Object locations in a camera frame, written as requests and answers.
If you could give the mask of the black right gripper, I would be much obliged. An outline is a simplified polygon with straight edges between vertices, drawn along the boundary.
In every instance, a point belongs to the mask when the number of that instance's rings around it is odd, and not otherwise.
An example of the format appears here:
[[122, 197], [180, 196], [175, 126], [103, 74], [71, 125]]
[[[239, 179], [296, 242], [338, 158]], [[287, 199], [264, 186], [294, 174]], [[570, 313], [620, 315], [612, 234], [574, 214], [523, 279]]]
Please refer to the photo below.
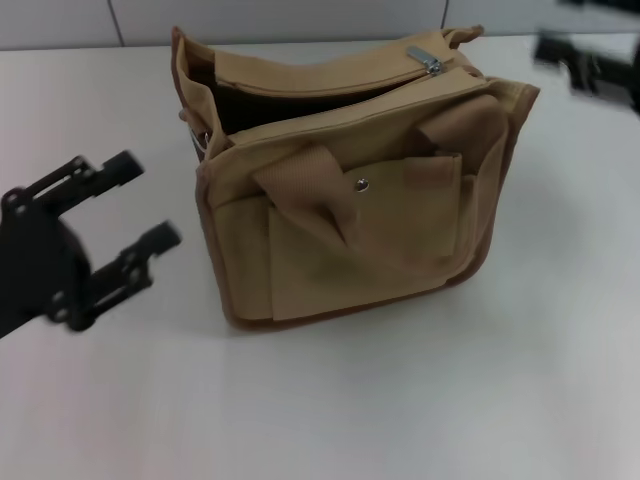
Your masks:
[[598, 96], [639, 113], [639, 48], [628, 63], [592, 52], [580, 52], [570, 38], [541, 31], [536, 36], [533, 59], [542, 64], [566, 63], [574, 91]]

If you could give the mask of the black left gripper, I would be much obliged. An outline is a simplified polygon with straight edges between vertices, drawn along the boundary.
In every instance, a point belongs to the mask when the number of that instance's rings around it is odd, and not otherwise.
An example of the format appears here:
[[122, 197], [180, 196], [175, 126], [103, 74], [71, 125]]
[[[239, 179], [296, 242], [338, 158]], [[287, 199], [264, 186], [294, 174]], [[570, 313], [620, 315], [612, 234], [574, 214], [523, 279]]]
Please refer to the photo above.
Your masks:
[[165, 221], [91, 273], [77, 236], [60, 216], [85, 200], [120, 187], [144, 173], [122, 151], [92, 166], [77, 156], [26, 188], [14, 188], [1, 200], [1, 335], [45, 316], [83, 332], [96, 320], [153, 285], [149, 260], [181, 243]]

